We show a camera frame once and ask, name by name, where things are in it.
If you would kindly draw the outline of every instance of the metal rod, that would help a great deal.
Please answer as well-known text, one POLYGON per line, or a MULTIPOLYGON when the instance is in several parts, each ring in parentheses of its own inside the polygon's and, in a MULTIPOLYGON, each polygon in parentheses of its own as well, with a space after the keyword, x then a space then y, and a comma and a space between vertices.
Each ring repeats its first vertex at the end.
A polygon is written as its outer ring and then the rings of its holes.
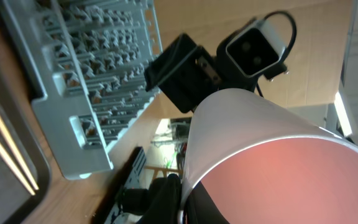
POLYGON ((93 80, 96 78, 109 78, 109 77, 113 77, 113 76, 117 76, 117 77, 124 77, 126 75, 126 73, 122 73, 122 72, 106 72, 103 74, 96 74, 94 77, 90 78, 89 80, 93 80))
POLYGON ((101 100, 103 101, 103 100, 113 100, 113 99, 132 98, 132 97, 133 97, 132 93, 120 93, 120 94, 102 96, 101 100))
MULTIPOLYGON (((159 34, 160 33, 160 30, 158 28, 158 20, 157 20, 157 14, 155 13, 155 7, 153 7, 153 19, 154 19, 154 29, 155 31, 157 31, 157 33, 159 34)), ((158 38, 158 47, 160 49, 160 54, 162 54, 163 52, 163 48, 162 48, 162 41, 161 41, 161 36, 160 35, 157 35, 157 38, 158 38)))
POLYGON ((156 88, 157 91, 151 90, 151 91, 145 91, 145 90, 139 90, 138 94, 134 97, 153 97, 158 93, 158 88, 156 88))
POLYGON ((145 103, 148 103, 150 102, 150 97, 147 97, 147 98, 138 98, 136 100, 132 99, 130 101, 126 101, 126 104, 129 105, 129 104, 145 104, 145 103))
POLYGON ((127 93, 127 92, 130 92, 130 91, 136 91, 139 89, 139 86, 130 86, 130 88, 123 88, 123 87, 120 87, 119 89, 117 90, 113 90, 111 93, 112 94, 121 94, 121 93, 127 93))
POLYGON ((124 65, 120 65, 119 67, 117 67, 117 71, 120 70, 132 70, 133 67, 139 66, 139 64, 143 64, 143 66, 148 66, 149 64, 149 60, 144 60, 144 58, 138 58, 135 60, 131 60, 130 62, 125 63, 124 65))
MULTIPOLYGON (((88 90, 89 91, 95 91, 95 90, 101 90, 103 89, 102 86, 99 85, 99 83, 95 84, 95 85, 89 85, 88 86, 88 90)), ((69 92, 78 92, 78 91, 83 91, 83 87, 82 86, 72 86, 72 87, 68 87, 67 91, 69 92)))
POLYGON ((98 139, 98 140, 87 140, 87 142, 88 142, 88 143, 100 143, 101 140, 100 140, 100 139, 98 139))
POLYGON ((110 111, 95 111, 95 113, 98 116, 98 118, 101 118, 103 116, 111 116, 110 111))
POLYGON ((122 129, 122 128, 128 128, 128 124, 106 124, 101 125, 100 128, 102 129, 122 129))
POLYGON ((127 2, 125 1, 118 1, 118 0, 115 0, 115 1, 105 1, 104 2, 101 2, 101 3, 98 3, 96 4, 98 7, 100 8, 103 8, 103 9, 109 9, 110 7, 116 7, 117 4, 119 3, 124 3, 124 4, 127 4, 127 2))
POLYGON ((54 74, 61 74, 61 73, 73 73, 75 72, 74 69, 60 69, 60 70, 56 70, 53 73, 54 74))
POLYGON ((122 111, 133 111, 133 110, 141 110, 143 109, 143 105, 139 105, 139 106, 127 106, 127 107, 122 107, 122 108, 117 108, 118 112, 122 112, 122 111))
POLYGON ((89 53, 93 54, 95 57, 101 57, 110 53, 110 49, 94 50, 94 51, 89 51, 89 53))
MULTIPOLYGON (((113 141, 113 140, 117 140, 117 136, 115 135, 108 135, 108 136, 103 136, 104 140, 107 141, 113 141)), ((86 138, 87 141, 91 141, 91 142, 96 142, 96 141, 100 141, 99 136, 92 136, 92 137, 87 137, 86 138)))
MULTIPOLYGON (((106 0, 85 0, 85 1, 78 1, 78 0, 66 0, 61 2, 62 4, 68 4, 70 6, 87 6, 87 5, 94 5, 98 3, 105 2, 106 0)), ((119 0, 110 0, 109 2, 117 3, 119 0)))
MULTIPOLYGON (((92 53, 82 53, 77 55, 76 59, 79 60, 80 62, 84 61, 84 60, 91 60, 94 58, 94 55, 92 53)), ((71 55, 67 56, 67 57, 62 57, 62 58, 58 58, 57 62, 58 63, 67 63, 67 62, 72 62, 73 58, 71 57, 71 55)))
POLYGON ((136 91, 136 90, 141 90, 142 85, 140 84, 135 84, 135 85, 123 85, 121 86, 117 91, 136 91))
POLYGON ((129 80, 127 83, 123 83, 120 88, 132 88, 133 86, 139 87, 145 84, 145 80, 129 80))
POLYGON ((99 82, 112 82, 114 81, 115 78, 113 76, 109 76, 109 77, 99 77, 99 76, 95 76, 95 77, 92 77, 88 80, 85 80, 85 83, 86 84, 90 84, 90 83, 99 83, 99 82))
MULTIPOLYGON (((66 26, 75 26, 75 25, 79 25, 79 24, 81 24, 81 22, 78 21, 78 20, 66 21, 66 26)), ((45 26, 45 31, 46 32, 54 31, 54 30, 57 30, 57 29, 60 29, 60 24, 52 24, 52 25, 49 25, 49 26, 45 26)))
MULTIPOLYGON (((126 23, 126 24, 122 24, 120 22, 104 22, 102 24, 98 23, 98 22, 90 22, 88 24, 75 24, 73 26, 69 26, 67 27, 67 31, 69 33, 72 32, 88 32, 91 30, 94 31, 105 31, 105 30, 123 30, 123 29, 138 29, 141 28, 141 24, 139 22, 135 22, 135 23, 126 23)), ((51 29, 51 30, 47 30, 49 35, 54 35, 54 34, 61 34, 62 33, 62 29, 61 28, 56 28, 56 29, 51 29)))
POLYGON ((124 104, 123 101, 113 101, 107 103, 94 103, 92 104, 93 108, 105 108, 105 107, 112 107, 112 106, 122 106, 124 104))
POLYGON ((72 69, 73 68, 73 62, 71 60, 66 61, 66 62, 62 62, 62 63, 57 63, 56 64, 56 70, 64 70, 66 69, 68 66, 68 69, 72 69))
POLYGON ((117 116, 110 116, 107 119, 111 120, 118 120, 118 121, 125 121, 127 119, 136 118, 136 114, 127 114, 127 115, 117 115, 117 116))
POLYGON ((131 78, 131 79, 129 79, 129 80, 130 80, 130 81, 131 81, 131 80, 143 80, 143 81, 146 82, 146 79, 144 78, 143 75, 136 75, 134 78, 131 78))

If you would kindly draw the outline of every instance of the black plastic object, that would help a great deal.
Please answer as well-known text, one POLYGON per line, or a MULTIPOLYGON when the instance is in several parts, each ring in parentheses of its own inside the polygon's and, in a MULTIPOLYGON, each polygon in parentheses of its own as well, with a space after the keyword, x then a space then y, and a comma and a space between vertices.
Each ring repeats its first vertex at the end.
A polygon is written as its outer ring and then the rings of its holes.
POLYGON ((124 189, 140 188, 139 176, 146 164, 146 159, 143 147, 136 147, 123 168, 111 180, 108 191, 96 209, 91 223, 113 223, 119 215, 122 215, 119 206, 122 202, 119 202, 119 195, 124 189))
POLYGON ((185 206, 185 217, 189 224, 228 224, 229 222, 215 206, 203 184, 199 182, 191 191, 185 206))
POLYGON ((196 63, 212 57, 187 35, 180 35, 145 71, 146 91, 158 86, 182 112, 193 110, 203 99, 218 90, 196 63))
POLYGON ((181 183, 176 174, 157 180, 155 192, 149 193, 150 207, 137 224, 177 224, 180 205, 181 183))
POLYGON ((286 71, 287 71, 287 66, 282 61, 280 61, 275 65, 271 66, 270 68, 266 69, 264 71, 264 77, 268 80, 271 80, 277 75, 286 71))
POLYGON ((229 37, 226 37, 216 49, 216 69, 221 74, 226 82, 223 84, 223 88, 242 88, 248 91, 254 91, 258 79, 261 75, 256 75, 251 78, 245 77, 242 72, 233 64, 232 60, 227 56, 226 46, 241 30, 233 32, 229 37))
POLYGON ((249 29, 227 47, 229 54, 240 69, 251 76, 276 63, 279 56, 260 30, 249 29))

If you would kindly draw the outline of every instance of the black camera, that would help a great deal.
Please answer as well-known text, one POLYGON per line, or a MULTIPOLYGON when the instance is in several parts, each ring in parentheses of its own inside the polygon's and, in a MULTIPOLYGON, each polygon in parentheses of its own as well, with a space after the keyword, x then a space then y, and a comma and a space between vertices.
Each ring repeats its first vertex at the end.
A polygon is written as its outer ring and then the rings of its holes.
POLYGON ((207 96, 221 89, 254 91, 261 75, 271 80, 287 70, 284 60, 295 38, 295 21, 285 11, 249 21, 219 44, 215 57, 181 34, 145 70, 146 91, 158 86, 182 113, 194 111, 207 96), (275 14, 283 14, 291 22, 288 46, 267 22, 275 14))

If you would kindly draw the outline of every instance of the camera lens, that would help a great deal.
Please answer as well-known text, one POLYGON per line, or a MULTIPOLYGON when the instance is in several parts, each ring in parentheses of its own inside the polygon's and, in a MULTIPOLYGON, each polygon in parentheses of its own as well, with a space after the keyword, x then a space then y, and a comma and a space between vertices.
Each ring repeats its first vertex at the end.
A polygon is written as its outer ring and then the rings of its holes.
POLYGON ((262 63, 262 59, 259 56, 254 57, 253 59, 254 65, 258 66, 262 63))
POLYGON ((244 52, 248 52, 249 49, 251 49, 251 45, 250 45, 249 42, 244 42, 244 43, 242 44, 241 48, 242 48, 242 50, 243 50, 244 52))

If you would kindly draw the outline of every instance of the black tray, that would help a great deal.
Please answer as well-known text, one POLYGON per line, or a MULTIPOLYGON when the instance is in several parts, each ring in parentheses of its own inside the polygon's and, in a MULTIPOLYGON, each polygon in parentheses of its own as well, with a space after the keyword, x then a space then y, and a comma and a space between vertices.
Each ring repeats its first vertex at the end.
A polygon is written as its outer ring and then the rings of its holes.
POLYGON ((45 197, 50 170, 35 134, 2 77, 0 71, 0 115, 39 186, 35 196, 23 192, 21 183, 0 159, 0 223, 21 223, 45 197))

